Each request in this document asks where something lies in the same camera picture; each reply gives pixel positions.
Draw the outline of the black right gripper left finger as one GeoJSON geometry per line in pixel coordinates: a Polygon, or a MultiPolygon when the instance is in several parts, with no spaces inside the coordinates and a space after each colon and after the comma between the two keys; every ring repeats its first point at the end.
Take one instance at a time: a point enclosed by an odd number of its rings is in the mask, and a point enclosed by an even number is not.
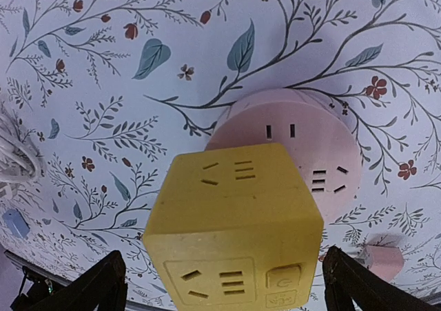
{"type": "Polygon", "coordinates": [[[124,310],[127,300],[126,266],[118,250],[110,252],[75,281],[63,286],[25,267],[23,283],[11,310],[124,310]]]}

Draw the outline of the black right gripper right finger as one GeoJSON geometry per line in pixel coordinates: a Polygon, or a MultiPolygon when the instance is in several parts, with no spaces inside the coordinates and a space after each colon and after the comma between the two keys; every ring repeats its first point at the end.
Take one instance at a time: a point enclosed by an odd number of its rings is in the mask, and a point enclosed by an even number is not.
{"type": "Polygon", "coordinates": [[[437,311],[359,264],[336,246],[330,247],[323,261],[325,302],[328,311],[437,311]]]}

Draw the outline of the yellow cube socket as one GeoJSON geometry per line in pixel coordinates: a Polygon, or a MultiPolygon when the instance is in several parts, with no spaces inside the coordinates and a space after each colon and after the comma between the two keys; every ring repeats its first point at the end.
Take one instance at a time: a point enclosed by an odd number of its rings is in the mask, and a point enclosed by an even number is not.
{"type": "Polygon", "coordinates": [[[178,310],[306,304],[324,221],[285,147],[174,158],[143,242],[178,310]]]}

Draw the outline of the pink round power socket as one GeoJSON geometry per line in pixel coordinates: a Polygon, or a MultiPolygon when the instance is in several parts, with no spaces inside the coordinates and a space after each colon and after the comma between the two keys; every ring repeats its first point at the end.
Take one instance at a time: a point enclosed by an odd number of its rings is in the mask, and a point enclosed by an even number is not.
{"type": "Polygon", "coordinates": [[[350,206],[360,187],[360,152],[348,127],[323,101],[282,88],[249,94],[222,113],[205,148],[262,143],[285,147],[325,223],[350,206]]]}

